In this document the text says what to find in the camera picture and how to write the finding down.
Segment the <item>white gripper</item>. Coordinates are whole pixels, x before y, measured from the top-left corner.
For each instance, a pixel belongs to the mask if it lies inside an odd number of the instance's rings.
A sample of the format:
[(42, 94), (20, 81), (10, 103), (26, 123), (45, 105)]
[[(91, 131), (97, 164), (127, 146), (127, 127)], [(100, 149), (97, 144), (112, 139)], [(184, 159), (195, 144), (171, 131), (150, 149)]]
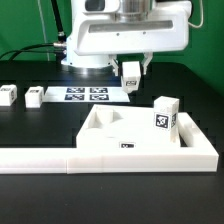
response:
[[(190, 0), (120, 0), (117, 12), (92, 16), (76, 16), (76, 6), (74, 0), (71, 49), (78, 55), (145, 53), (141, 64), (146, 74), (152, 52), (179, 51), (188, 45)], [(111, 65), (119, 76), (116, 58)]]

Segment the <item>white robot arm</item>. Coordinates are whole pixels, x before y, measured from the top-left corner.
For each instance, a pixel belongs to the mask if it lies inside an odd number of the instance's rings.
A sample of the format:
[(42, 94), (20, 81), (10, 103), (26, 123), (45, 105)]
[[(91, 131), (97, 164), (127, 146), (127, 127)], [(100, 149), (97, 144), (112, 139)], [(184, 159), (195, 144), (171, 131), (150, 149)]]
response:
[(72, 31), (62, 64), (79, 70), (118, 70), (117, 57), (179, 51), (189, 41), (190, 0), (71, 0)]

